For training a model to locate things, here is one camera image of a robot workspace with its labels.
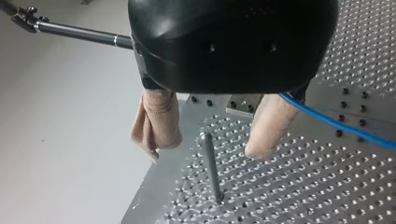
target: metal surface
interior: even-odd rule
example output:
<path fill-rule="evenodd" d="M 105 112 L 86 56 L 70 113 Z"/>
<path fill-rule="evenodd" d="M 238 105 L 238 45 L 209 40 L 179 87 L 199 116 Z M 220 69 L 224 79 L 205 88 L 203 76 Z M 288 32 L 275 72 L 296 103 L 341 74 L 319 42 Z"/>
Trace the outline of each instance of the metal surface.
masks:
<path fill-rule="evenodd" d="M 334 42 L 306 99 L 349 125 L 365 119 L 364 130 L 394 141 L 395 8 L 392 0 L 340 1 Z M 160 152 L 122 224 L 396 223 L 395 152 L 351 134 L 337 137 L 334 128 L 300 114 L 275 156 L 253 161 L 244 156 L 251 119 L 225 112 L 230 96 L 195 97 L 198 103 L 189 100 L 180 115 L 184 142 Z M 221 204 L 211 193 L 201 132 L 213 134 Z"/>
<path fill-rule="evenodd" d="M 233 94 L 227 104 L 226 111 L 227 113 L 253 119 L 261 99 L 262 94 Z"/>

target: beige finger pad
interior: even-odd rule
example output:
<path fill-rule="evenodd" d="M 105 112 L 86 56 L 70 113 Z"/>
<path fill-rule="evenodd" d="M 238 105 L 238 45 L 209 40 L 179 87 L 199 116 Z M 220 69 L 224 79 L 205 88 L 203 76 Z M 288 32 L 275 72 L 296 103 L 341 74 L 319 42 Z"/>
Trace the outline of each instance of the beige finger pad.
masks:
<path fill-rule="evenodd" d="M 283 137 L 299 110 L 277 94 L 267 94 L 254 116 L 245 154 L 258 160 L 270 160 L 274 146 Z"/>
<path fill-rule="evenodd" d="M 182 137 L 178 128 L 177 96 L 170 91 L 144 91 L 131 138 L 157 160 L 157 148 L 177 147 Z"/>

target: screw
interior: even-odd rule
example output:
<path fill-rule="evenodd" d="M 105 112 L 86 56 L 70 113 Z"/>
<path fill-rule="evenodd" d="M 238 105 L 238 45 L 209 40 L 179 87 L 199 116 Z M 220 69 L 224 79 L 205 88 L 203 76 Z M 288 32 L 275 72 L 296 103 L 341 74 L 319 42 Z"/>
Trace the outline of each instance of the screw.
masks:
<path fill-rule="evenodd" d="M 32 15 L 37 13 L 37 8 L 35 7 L 28 7 L 26 10 Z"/>
<path fill-rule="evenodd" d="M 345 108 L 345 107 L 347 107 L 347 102 L 345 102 L 345 101 L 342 101 L 342 102 L 341 102 L 341 104 L 340 104 L 340 106 L 341 106 L 341 108 Z"/>
<path fill-rule="evenodd" d="M 343 88 L 343 94 L 347 95 L 349 93 L 349 89 L 348 88 Z"/>
<path fill-rule="evenodd" d="M 367 91 L 361 93 L 361 98 L 367 99 L 368 97 L 369 97 L 369 93 L 367 93 Z"/>
<path fill-rule="evenodd" d="M 230 106 L 231 106 L 231 108 L 236 108 L 236 103 L 234 101 L 231 101 Z"/>
<path fill-rule="evenodd" d="M 43 16 L 39 17 L 38 19 L 40 21 L 44 21 L 44 22 L 49 22 L 50 21 L 50 19 L 48 19 L 47 17 L 43 17 Z"/>
<path fill-rule="evenodd" d="M 343 136 L 343 131 L 341 131 L 341 130 L 335 131 L 335 136 L 337 136 L 337 137 Z"/>
<path fill-rule="evenodd" d="M 360 137 L 360 136 L 358 136 L 358 142 L 364 142 L 364 138 L 362 138 L 362 137 Z"/>
<path fill-rule="evenodd" d="M 346 119 L 346 117 L 344 115 L 338 116 L 338 121 L 344 122 L 345 119 Z"/>
<path fill-rule="evenodd" d="M 191 100 L 192 100 L 193 103 L 197 103 L 198 102 L 198 100 L 197 100 L 197 98 L 195 98 L 195 96 L 192 96 Z"/>
<path fill-rule="evenodd" d="M 361 105 L 361 112 L 365 112 L 367 110 L 367 106 Z"/>
<path fill-rule="evenodd" d="M 360 119 L 358 123 L 359 123 L 359 126 L 361 126 L 361 127 L 364 127 L 367 124 L 366 120 L 364 120 L 364 119 Z"/>
<path fill-rule="evenodd" d="M 212 105 L 213 105 L 213 103 L 212 103 L 211 100 L 207 100 L 207 101 L 206 101 L 206 104 L 207 104 L 208 106 L 212 106 Z"/>
<path fill-rule="evenodd" d="M 254 111 L 254 106 L 253 105 L 248 105 L 247 108 L 248 108 L 249 112 L 253 112 Z"/>

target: metal pin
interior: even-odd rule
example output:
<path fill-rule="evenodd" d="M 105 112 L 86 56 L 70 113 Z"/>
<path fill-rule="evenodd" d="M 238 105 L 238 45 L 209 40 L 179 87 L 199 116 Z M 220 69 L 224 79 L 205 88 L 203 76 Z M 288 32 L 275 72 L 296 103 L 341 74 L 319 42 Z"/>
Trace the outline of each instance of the metal pin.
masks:
<path fill-rule="evenodd" d="M 212 186 L 212 193 L 215 195 L 216 202 L 220 203 L 224 194 L 220 190 L 218 167 L 216 166 L 215 149 L 213 148 L 212 134 L 201 133 L 200 141 L 203 146 L 204 162 L 207 167 L 209 180 Z"/>

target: blue tube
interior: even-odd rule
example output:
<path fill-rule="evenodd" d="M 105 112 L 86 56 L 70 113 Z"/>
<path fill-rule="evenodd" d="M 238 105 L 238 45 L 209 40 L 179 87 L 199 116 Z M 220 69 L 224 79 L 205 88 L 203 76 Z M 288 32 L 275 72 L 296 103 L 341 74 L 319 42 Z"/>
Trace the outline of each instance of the blue tube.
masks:
<path fill-rule="evenodd" d="M 333 126 L 336 129 L 342 130 L 347 133 L 356 134 L 359 137 L 361 137 L 369 142 L 373 142 L 373 143 L 380 145 L 381 147 L 388 147 L 388 148 L 396 150 L 396 143 L 394 143 L 394 142 L 387 141 L 385 139 L 374 136 L 374 135 L 367 133 L 365 131 L 362 131 L 362 130 L 350 127 L 348 125 L 342 124 L 338 121 L 335 121 L 323 114 L 320 114 L 318 111 L 315 111 L 315 110 L 309 108 L 308 106 L 298 103 L 297 101 L 295 101 L 291 96 L 287 95 L 286 93 L 281 93 L 281 94 L 279 94 L 279 96 L 282 97 L 289 104 L 295 106 L 296 108 L 300 109 L 301 111 L 304 111 L 307 115 L 310 115 L 316 119 L 320 119 L 320 120 L 330 124 L 331 126 Z"/>

